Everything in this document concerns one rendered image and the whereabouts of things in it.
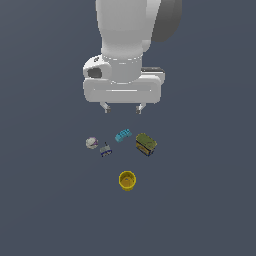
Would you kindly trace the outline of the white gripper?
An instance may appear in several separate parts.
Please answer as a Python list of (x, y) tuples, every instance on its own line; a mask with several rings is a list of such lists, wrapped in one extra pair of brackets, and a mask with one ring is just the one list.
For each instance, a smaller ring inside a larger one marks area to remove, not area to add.
[(141, 76), (131, 83), (114, 83), (108, 79), (86, 78), (83, 83), (85, 99), (99, 102), (105, 113), (111, 108), (107, 103), (140, 103), (136, 114), (141, 114), (146, 103), (157, 103), (161, 98), (161, 85), (165, 71), (158, 67), (141, 69)]

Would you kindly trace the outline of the small grey blue object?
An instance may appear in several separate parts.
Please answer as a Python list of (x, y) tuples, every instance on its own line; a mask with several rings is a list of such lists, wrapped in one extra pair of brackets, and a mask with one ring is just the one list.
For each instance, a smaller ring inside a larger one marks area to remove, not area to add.
[(106, 155), (110, 155), (111, 153), (112, 153), (112, 149), (108, 144), (105, 144), (105, 146), (100, 149), (100, 154), (102, 157)]

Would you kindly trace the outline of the white purple round object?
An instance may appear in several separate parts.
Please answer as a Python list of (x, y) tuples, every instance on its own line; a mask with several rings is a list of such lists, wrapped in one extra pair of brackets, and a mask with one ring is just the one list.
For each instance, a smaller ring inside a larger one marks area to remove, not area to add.
[(89, 137), (86, 142), (86, 147), (89, 149), (95, 149), (98, 146), (98, 140), (96, 137)]

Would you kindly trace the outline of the light blue curved block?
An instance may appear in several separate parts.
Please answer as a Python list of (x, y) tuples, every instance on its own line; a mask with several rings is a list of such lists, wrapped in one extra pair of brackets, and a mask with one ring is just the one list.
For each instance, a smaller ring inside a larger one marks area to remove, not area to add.
[(132, 133), (130, 132), (129, 129), (124, 129), (115, 136), (115, 140), (117, 142), (122, 142), (125, 137), (130, 137), (131, 135)]

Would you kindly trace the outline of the olive green box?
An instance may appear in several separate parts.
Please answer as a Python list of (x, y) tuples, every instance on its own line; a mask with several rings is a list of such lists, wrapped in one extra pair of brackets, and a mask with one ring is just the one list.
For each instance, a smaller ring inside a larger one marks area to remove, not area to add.
[(140, 133), (136, 136), (136, 148), (144, 155), (152, 155), (156, 146), (157, 142), (145, 133)]

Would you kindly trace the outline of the yellow cup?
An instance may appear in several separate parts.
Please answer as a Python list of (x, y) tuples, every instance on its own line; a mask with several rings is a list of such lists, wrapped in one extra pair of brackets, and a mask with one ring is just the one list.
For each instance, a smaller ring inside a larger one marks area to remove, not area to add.
[(136, 176), (131, 171), (123, 171), (119, 175), (119, 185), (124, 191), (131, 191), (136, 184)]

